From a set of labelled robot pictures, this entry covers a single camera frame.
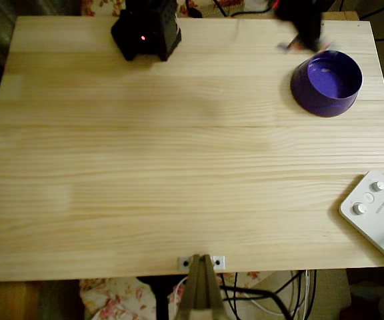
pet bowl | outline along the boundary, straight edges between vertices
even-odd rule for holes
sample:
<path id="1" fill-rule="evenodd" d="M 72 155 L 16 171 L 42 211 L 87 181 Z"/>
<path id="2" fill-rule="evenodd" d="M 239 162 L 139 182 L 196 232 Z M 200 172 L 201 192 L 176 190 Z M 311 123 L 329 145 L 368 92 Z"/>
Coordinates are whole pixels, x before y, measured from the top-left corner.
<path id="1" fill-rule="evenodd" d="M 350 56 L 330 50 L 317 53 L 294 70 L 291 92 L 309 112 L 334 117 L 352 106 L 362 82 L 358 64 Z"/>

white knob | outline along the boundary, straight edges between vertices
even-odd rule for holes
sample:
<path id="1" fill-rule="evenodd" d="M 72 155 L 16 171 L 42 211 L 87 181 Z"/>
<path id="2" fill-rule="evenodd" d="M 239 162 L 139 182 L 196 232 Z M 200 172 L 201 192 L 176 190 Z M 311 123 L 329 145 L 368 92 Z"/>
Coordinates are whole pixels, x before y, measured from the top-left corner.
<path id="1" fill-rule="evenodd" d="M 373 182 L 371 184 L 371 186 L 373 187 L 374 191 L 376 191 L 376 192 L 380 192 L 380 191 L 384 190 L 384 182 L 381 182 L 381 181 Z"/>
<path id="2" fill-rule="evenodd" d="M 353 205 L 353 212 L 355 212 L 357 215 L 362 215 L 366 211 L 367 207 L 361 202 L 356 202 L 356 204 Z"/>

floral cushion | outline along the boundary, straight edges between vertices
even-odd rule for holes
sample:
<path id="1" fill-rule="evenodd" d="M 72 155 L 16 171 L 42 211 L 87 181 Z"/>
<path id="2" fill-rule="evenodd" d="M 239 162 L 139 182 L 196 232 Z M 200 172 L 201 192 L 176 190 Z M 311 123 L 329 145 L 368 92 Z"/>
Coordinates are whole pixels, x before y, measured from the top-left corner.
<path id="1" fill-rule="evenodd" d="M 270 272 L 238 273 L 237 284 L 239 287 L 253 287 L 270 274 Z M 235 274 L 225 273 L 224 278 L 227 285 L 233 285 Z M 217 277 L 217 281 L 221 285 L 220 277 Z M 86 314 L 90 315 L 92 320 L 156 319 L 155 296 L 150 286 L 137 278 L 84 279 L 80 281 L 79 286 Z M 179 287 L 176 300 L 174 292 L 168 296 L 170 319 L 175 317 L 175 307 L 178 307 L 184 289 L 184 285 Z"/>
<path id="2" fill-rule="evenodd" d="M 229 11 L 243 6 L 244 0 L 219 0 L 220 5 Z M 206 16 L 218 13 L 219 10 L 213 0 L 189 0 L 189 6 L 196 8 Z M 89 16 L 119 16 L 119 12 L 125 8 L 125 0 L 81 0 L 82 15 Z M 177 0 L 177 14 L 180 17 L 187 16 L 185 0 Z"/>

wooden table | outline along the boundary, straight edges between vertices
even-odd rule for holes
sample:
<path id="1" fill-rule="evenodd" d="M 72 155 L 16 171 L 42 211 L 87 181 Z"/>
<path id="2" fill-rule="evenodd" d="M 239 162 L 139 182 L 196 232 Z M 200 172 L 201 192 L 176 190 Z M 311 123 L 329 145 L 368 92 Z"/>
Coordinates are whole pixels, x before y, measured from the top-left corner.
<path id="1" fill-rule="evenodd" d="M 0 281 L 384 265 L 338 214 L 384 172 L 384 81 L 370 24 L 326 21 L 362 69 L 325 119 L 291 96 L 310 53 L 276 21 L 180 19 L 168 62 L 126 62 L 112 18 L 21 17 L 0 88 Z"/>

button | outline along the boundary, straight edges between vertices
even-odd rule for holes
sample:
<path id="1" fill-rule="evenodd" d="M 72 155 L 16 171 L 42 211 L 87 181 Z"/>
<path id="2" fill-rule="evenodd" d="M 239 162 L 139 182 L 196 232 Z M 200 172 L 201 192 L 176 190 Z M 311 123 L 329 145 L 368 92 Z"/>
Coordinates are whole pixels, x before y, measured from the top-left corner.
<path id="1" fill-rule="evenodd" d="M 353 205 L 353 212 L 355 212 L 357 215 L 362 215 L 366 211 L 367 207 L 361 202 L 356 202 L 356 204 Z"/>
<path id="2" fill-rule="evenodd" d="M 374 195 L 372 195 L 370 192 L 364 193 L 364 200 L 366 203 L 373 203 L 374 202 Z"/>
<path id="3" fill-rule="evenodd" d="M 371 184 L 372 188 L 376 192 L 380 192 L 384 190 L 384 182 L 376 181 Z"/>

